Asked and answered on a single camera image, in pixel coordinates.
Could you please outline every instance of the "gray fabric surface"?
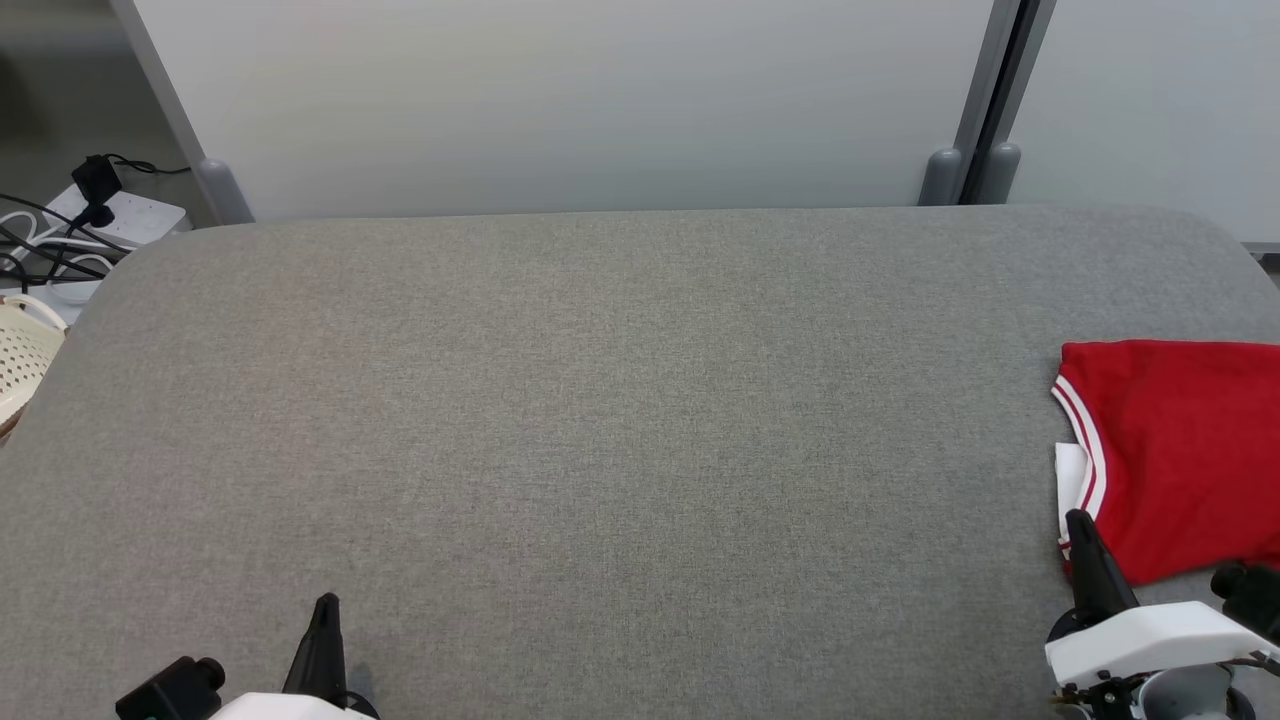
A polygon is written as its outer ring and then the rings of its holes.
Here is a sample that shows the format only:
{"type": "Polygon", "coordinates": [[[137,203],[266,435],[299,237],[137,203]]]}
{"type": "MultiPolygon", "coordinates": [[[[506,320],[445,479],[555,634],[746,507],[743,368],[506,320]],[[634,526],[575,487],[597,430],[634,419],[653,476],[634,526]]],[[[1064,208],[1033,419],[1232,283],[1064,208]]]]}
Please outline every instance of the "gray fabric surface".
{"type": "Polygon", "coordinates": [[[334,591],[388,720],[1048,716],[1048,388],[1124,337],[1280,342],[1280,293],[1123,208],[165,241],[0,451],[4,705],[108,717],[183,653],[278,689],[334,591]]]}

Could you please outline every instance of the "wall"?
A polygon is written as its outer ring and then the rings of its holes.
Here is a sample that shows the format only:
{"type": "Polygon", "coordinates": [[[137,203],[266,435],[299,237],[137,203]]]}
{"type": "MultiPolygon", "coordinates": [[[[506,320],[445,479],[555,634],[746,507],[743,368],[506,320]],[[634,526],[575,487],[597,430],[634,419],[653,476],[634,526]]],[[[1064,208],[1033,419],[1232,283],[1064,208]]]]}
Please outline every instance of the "wall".
{"type": "Polygon", "coordinates": [[[136,0],[260,219],[914,204],[991,0],[136,0]]]}
{"type": "Polygon", "coordinates": [[[1277,33],[1270,0],[1057,3],[1009,201],[1161,205],[1280,243],[1277,33]]]}

